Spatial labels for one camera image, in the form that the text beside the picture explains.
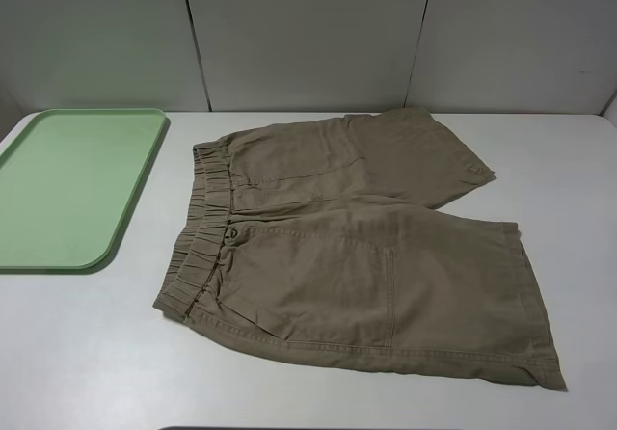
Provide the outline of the khaki shorts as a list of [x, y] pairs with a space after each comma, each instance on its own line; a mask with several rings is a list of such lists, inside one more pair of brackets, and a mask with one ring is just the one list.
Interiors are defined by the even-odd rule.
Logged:
[[552, 367], [519, 232], [442, 213], [494, 172], [419, 109], [195, 145], [154, 305], [250, 355], [537, 384]]

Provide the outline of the green plastic tray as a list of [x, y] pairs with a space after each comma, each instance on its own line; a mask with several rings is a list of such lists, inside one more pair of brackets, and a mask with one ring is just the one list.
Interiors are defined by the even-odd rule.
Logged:
[[1, 154], [1, 269], [90, 269], [121, 240], [167, 129], [158, 109], [35, 115]]

